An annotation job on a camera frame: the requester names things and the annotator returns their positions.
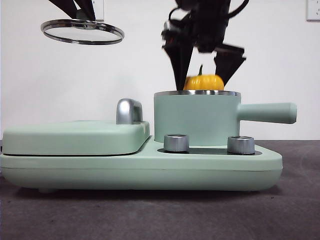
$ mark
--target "mint green pot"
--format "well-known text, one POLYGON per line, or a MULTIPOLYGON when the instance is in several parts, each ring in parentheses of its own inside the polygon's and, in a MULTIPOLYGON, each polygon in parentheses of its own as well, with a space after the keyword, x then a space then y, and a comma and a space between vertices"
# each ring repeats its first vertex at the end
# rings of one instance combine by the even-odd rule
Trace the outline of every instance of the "mint green pot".
POLYGON ((240 121, 293 124, 294 103, 241 104, 234 91, 184 90, 154 94, 154 140, 185 134, 191 146, 225 146, 240 135, 240 121))

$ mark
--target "white wall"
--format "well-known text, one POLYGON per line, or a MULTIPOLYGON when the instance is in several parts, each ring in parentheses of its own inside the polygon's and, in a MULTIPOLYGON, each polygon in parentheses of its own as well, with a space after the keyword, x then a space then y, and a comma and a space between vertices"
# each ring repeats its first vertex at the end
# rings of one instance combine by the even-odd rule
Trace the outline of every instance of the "white wall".
MULTIPOLYGON (((234 9, 242 0, 232 0, 234 9)), ((20 124, 114 120, 117 101, 141 101, 153 132, 153 94, 175 89, 161 31, 174 0, 106 0, 105 22, 125 32, 122 43, 86 46, 51 40, 47 20, 66 18, 45 0, 1 0, 1 134, 20 124)), ((320 23, 306 22, 305 0, 251 0, 230 20, 225 42, 245 47, 247 61, 226 86, 242 102, 294 102, 294 125, 242 122, 256 139, 320 139, 320 23)), ((189 74, 213 55, 194 50, 189 74)))

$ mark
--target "glass lid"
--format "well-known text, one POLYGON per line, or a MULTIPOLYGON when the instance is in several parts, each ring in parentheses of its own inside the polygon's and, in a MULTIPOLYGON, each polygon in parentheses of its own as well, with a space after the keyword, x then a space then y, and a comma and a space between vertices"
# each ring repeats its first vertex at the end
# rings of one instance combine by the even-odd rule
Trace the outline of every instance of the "glass lid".
POLYGON ((125 33, 118 27, 80 19, 46 21, 41 24, 41 31, 54 40, 85 45, 117 44, 125 37, 125 33))

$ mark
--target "metal pot rim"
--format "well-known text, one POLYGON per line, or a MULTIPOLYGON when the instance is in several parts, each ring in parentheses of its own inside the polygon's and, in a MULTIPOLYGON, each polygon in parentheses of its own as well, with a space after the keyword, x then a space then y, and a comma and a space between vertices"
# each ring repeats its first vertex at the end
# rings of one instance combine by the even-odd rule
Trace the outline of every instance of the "metal pot rim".
POLYGON ((236 91, 222 91, 222 90, 180 90, 180 91, 160 91, 154 94, 158 96, 170 96, 170 95, 225 95, 241 97, 240 92, 236 91))

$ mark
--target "pot handle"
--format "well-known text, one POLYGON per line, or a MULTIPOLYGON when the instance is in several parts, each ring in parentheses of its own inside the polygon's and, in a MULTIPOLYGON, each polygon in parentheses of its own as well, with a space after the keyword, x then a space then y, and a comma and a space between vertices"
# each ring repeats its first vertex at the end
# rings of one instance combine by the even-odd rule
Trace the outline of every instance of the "pot handle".
POLYGON ((291 102, 240 104, 238 119, 257 122, 293 124, 297 120, 297 105, 291 102))

